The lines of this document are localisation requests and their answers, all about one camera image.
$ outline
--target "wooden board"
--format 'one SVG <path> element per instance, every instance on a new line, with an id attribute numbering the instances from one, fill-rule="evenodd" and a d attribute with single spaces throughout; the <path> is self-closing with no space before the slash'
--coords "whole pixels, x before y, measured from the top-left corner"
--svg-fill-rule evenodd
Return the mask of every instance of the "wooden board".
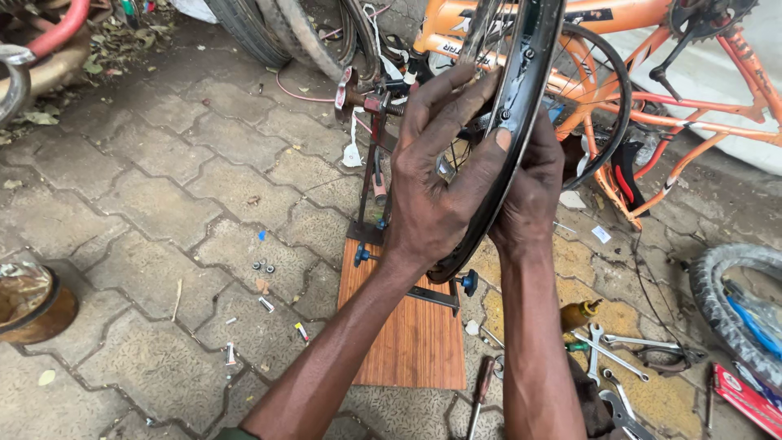
<path id="1" fill-rule="evenodd" d="M 368 260 L 353 267 L 358 241 L 346 239 L 338 307 L 356 293 L 377 262 Z M 382 248 L 366 249 L 380 255 Z M 423 276 L 417 286 L 449 294 L 448 284 L 431 284 Z M 356 385 L 388 385 L 415 388 L 463 390 L 465 350 L 461 336 L 461 313 L 442 305 L 404 297 L 380 330 L 361 369 Z"/>

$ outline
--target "human hand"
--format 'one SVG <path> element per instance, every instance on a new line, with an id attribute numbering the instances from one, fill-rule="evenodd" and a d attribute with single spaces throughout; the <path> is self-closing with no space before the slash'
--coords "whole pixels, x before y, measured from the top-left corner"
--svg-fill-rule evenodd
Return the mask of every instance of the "human hand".
<path id="1" fill-rule="evenodd" d="M 523 251 L 531 245 L 551 246 L 564 163 L 565 154 L 554 134 L 554 126 L 541 108 L 521 166 L 489 231 L 500 256 Z"/>
<path id="2" fill-rule="evenodd" d="M 421 274 L 464 237 L 510 145 L 508 130 L 494 130 L 473 148 L 450 183 L 436 173 L 437 156 L 497 90 L 499 70 L 455 92 L 474 73 L 474 65 L 452 67 L 411 94 L 391 156 L 392 208 L 384 260 L 404 261 Z"/>

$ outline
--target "wrench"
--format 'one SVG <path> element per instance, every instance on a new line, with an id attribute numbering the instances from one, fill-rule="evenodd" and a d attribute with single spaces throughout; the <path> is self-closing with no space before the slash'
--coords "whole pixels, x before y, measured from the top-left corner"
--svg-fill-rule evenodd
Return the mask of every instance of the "wrench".
<path id="1" fill-rule="evenodd" d="M 614 336 L 612 334 L 604 334 L 603 342 L 605 342 L 606 344 L 613 344 L 614 342 L 629 342 L 631 344 L 649 345 L 651 347 L 681 349 L 681 347 L 676 342 L 647 341 L 646 339 L 636 339 L 635 337 Z"/>
<path id="2" fill-rule="evenodd" d="M 636 367 L 630 365 L 629 363 L 625 362 L 625 359 L 622 359 L 619 356 L 617 356 L 617 355 L 611 353 L 610 351 L 606 350 L 605 348 L 602 348 L 600 346 L 599 342 L 597 344 L 595 344 L 594 342 L 590 341 L 589 339 L 587 339 L 584 336 L 581 336 L 580 334 L 576 333 L 575 331 L 573 331 L 571 333 L 579 341 L 586 342 L 587 344 L 590 345 L 590 347 L 596 348 L 600 353 L 603 353 L 604 355 L 608 356 L 614 362 L 617 362 L 619 365 L 621 365 L 621 366 L 627 368 L 628 370 L 632 371 L 633 373 L 635 373 L 636 376 L 640 377 L 640 379 L 642 381 L 644 381 L 644 382 L 648 382 L 649 381 L 649 375 L 648 374 L 644 373 L 643 371 L 641 371 L 641 370 L 637 369 Z"/>
<path id="3" fill-rule="evenodd" d="M 592 342 L 595 344 L 599 343 L 600 336 L 603 334 L 603 327 L 601 327 L 600 324 L 590 324 L 589 331 Z M 600 386 L 600 376 L 597 375 L 597 350 L 594 348 L 592 348 L 589 353 L 589 372 L 586 373 L 586 375 L 594 380 L 598 387 Z"/>
<path id="4" fill-rule="evenodd" d="M 625 406 L 625 411 L 627 411 L 627 415 L 632 417 L 633 420 L 635 420 L 635 413 L 633 412 L 633 408 L 630 407 L 630 400 L 627 399 L 627 395 L 625 394 L 625 388 L 622 386 L 622 384 L 619 383 L 619 379 L 614 376 L 614 372 L 609 370 L 608 368 L 603 369 L 603 377 L 608 379 L 609 382 L 614 384 L 616 387 L 616 391 L 619 393 L 619 398 L 622 400 L 622 404 Z"/>

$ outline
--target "sprocket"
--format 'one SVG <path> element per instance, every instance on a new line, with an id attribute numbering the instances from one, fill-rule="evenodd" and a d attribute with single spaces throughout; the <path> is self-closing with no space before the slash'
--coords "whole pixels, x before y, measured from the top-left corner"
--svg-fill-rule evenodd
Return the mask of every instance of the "sprocket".
<path id="1" fill-rule="evenodd" d="M 692 41 L 703 41 L 713 38 L 743 20 L 750 10 L 758 5 L 758 1 L 672 0 L 668 9 L 668 28 L 674 38 L 681 40 L 687 31 L 694 27 Z M 724 20 L 724 17 L 728 16 L 730 21 L 717 24 L 717 20 Z"/>

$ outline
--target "forearm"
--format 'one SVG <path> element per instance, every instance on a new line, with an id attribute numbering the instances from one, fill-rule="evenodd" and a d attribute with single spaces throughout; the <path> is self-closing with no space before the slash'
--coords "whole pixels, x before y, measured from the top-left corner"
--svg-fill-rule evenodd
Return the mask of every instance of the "forearm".
<path id="1" fill-rule="evenodd" d="M 242 422 L 263 440 L 320 438 L 391 312 L 420 277 L 384 260 Z"/>
<path id="2" fill-rule="evenodd" d="M 586 438 L 565 357 L 551 242 L 501 252 L 508 438 Z"/>

